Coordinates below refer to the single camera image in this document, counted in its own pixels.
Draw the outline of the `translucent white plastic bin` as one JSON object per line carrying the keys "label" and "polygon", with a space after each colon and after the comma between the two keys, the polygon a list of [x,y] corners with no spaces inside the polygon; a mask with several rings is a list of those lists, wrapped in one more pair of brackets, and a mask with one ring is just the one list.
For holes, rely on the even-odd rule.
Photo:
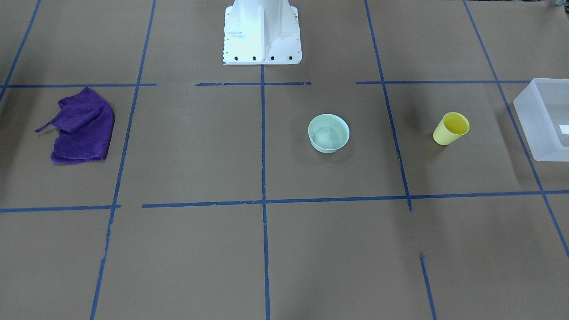
{"label": "translucent white plastic bin", "polygon": [[533,158],[568,162],[569,81],[534,78],[513,103]]}

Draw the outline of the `purple microfiber cloth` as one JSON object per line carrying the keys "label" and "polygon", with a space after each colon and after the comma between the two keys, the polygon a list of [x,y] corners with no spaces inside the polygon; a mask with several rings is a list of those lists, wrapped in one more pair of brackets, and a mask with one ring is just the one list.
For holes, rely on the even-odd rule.
{"label": "purple microfiber cloth", "polygon": [[58,105],[59,113],[35,130],[40,133],[50,125],[59,130],[51,162],[74,165],[105,160],[115,121],[112,106],[89,87],[59,100]]}

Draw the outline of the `yellow plastic cup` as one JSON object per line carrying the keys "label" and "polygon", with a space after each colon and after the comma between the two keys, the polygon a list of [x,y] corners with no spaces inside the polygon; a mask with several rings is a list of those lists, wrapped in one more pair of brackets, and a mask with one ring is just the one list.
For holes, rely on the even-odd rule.
{"label": "yellow plastic cup", "polygon": [[448,112],[433,131],[433,140],[447,146],[467,134],[470,130],[468,119],[458,112]]}

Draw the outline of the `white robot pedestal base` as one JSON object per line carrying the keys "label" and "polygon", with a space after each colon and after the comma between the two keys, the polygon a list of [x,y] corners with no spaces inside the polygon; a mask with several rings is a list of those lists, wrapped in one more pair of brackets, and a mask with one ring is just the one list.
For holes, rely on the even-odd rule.
{"label": "white robot pedestal base", "polygon": [[289,65],[302,59],[299,14],[288,0],[236,0],[225,9],[225,65]]}

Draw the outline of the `mint green bowl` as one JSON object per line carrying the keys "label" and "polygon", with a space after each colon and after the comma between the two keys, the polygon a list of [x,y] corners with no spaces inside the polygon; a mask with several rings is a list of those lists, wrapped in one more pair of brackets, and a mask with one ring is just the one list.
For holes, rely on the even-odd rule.
{"label": "mint green bowl", "polygon": [[307,132],[313,148],[325,154],[343,148],[350,138],[347,122],[333,114],[314,117],[308,125]]}

